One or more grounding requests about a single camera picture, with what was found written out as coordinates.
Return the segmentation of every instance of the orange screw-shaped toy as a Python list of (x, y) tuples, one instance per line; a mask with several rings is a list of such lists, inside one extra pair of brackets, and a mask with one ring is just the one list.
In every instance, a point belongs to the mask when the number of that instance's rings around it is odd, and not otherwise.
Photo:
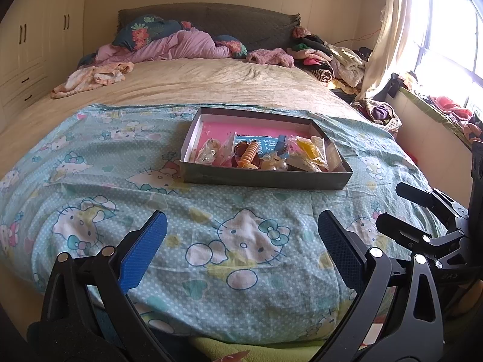
[(238, 167), (242, 169), (258, 169), (258, 167), (252, 164), (252, 160), (258, 152), (258, 148), (259, 145), (257, 141), (252, 141), (238, 161)]

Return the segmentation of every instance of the wardrobe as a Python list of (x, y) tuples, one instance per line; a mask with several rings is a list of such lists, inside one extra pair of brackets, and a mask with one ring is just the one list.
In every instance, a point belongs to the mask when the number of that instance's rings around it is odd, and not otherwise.
[(0, 131), (71, 74), (84, 0), (14, 0), (0, 23)]

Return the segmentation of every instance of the headboard cover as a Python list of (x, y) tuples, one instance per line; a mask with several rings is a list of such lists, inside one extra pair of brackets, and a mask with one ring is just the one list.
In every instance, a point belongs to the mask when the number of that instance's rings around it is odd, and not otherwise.
[(123, 9), (118, 15), (118, 31), (137, 17), (152, 13), (163, 19), (190, 21), (211, 36), (231, 35), (250, 50), (290, 47), (294, 26), (300, 15), (244, 5), (217, 3), (178, 3)]

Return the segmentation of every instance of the dark blue floral pillow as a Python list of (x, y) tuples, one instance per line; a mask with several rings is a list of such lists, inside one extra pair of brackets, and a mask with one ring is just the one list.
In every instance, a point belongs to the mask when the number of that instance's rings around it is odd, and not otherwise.
[(245, 45), (241, 43), (237, 38), (230, 35), (219, 35), (212, 37), (215, 45), (223, 45), (230, 49), (231, 56), (233, 58), (245, 58), (248, 54)]
[(122, 46), (131, 52), (139, 50), (152, 41), (169, 37), (180, 30), (190, 30), (189, 21), (164, 20), (163, 18), (147, 14), (139, 16), (117, 34), (113, 45)]

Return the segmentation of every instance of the light blue blanket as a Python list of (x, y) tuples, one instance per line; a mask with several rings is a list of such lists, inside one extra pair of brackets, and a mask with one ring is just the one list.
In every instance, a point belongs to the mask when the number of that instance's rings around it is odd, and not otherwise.
[(354, 298), (318, 236), (323, 210), (392, 257), (408, 253), (377, 232), (382, 212), (440, 235), (427, 210), (395, 194), (400, 181), (427, 189), (426, 179), (370, 123), (239, 106), (315, 120), (353, 169), (347, 186), (184, 184), (175, 161), (199, 106), (97, 105), (64, 121), (0, 182), (0, 257), (44, 291), (59, 253), (117, 245), (159, 209), (168, 235), (130, 291), (144, 320), (179, 335), (267, 344), (327, 338)]

